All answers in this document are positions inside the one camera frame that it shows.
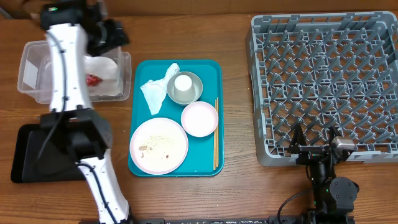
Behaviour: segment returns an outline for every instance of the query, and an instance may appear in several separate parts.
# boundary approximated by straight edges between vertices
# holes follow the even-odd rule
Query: pink bowl
[[[210,104],[197,101],[189,104],[182,111],[181,123],[188,134],[205,137],[217,128],[218,113]]]
[[[157,134],[170,136],[172,142],[175,143],[175,147],[173,147],[175,148],[175,152],[172,152],[174,159],[170,160],[167,164],[151,161],[150,158],[147,159],[148,157],[142,157],[144,152],[140,150],[140,146],[143,146],[144,142],[151,136],[156,136]],[[142,123],[135,130],[130,140],[130,156],[132,161],[140,170],[152,175],[162,175],[172,172],[182,164],[187,156],[187,152],[187,134],[177,122],[167,118],[153,118]]]

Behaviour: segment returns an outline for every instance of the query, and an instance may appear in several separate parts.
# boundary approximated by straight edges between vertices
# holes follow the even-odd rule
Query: chopsticks
[[[216,99],[215,103],[215,108],[217,111],[217,116],[218,116],[218,97]],[[218,150],[218,124],[217,128],[214,131],[214,160],[213,160],[213,170],[216,170],[218,167],[218,161],[219,161],[219,150]]]

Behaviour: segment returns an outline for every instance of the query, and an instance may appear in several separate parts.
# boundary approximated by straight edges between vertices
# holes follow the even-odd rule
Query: transparent box
[[[116,96],[91,95],[90,100],[97,101],[123,101],[129,98],[131,89],[131,56],[121,52],[121,48],[110,50],[102,57],[115,61],[118,65],[120,94]],[[22,53],[18,74],[18,91],[26,93],[36,99],[36,102],[48,104],[52,97],[52,66],[51,54],[46,40],[33,41],[25,44]],[[88,87],[89,92],[94,92],[98,86]]]

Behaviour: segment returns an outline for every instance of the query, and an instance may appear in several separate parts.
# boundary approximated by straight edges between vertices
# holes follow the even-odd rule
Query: teal tray
[[[158,114],[151,115],[148,104],[140,87],[148,80],[158,80],[165,76],[172,63],[177,63],[182,72],[193,72],[203,82],[203,93],[199,101],[215,105],[218,97],[219,113],[219,163],[213,170],[214,134],[204,138],[196,138],[187,133],[189,148],[184,162],[175,171],[164,175],[147,174],[140,170],[129,156],[130,171],[139,177],[206,177],[218,174],[224,166],[224,113],[223,84],[221,67],[214,60],[146,60],[140,63],[136,70],[134,81],[134,98],[132,102],[132,117],[130,139],[134,131],[143,122],[152,118],[169,118],[181,125],[181,113],[184,106],[174,103],[167,95]]]

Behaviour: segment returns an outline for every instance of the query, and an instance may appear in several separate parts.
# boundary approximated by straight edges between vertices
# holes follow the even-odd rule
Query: gray plastic crate
[[[349,161],[398,162],[398,23],[391,12],[255,16],[248,33],[257,159],[295,165],[334,125],[356,144]]]

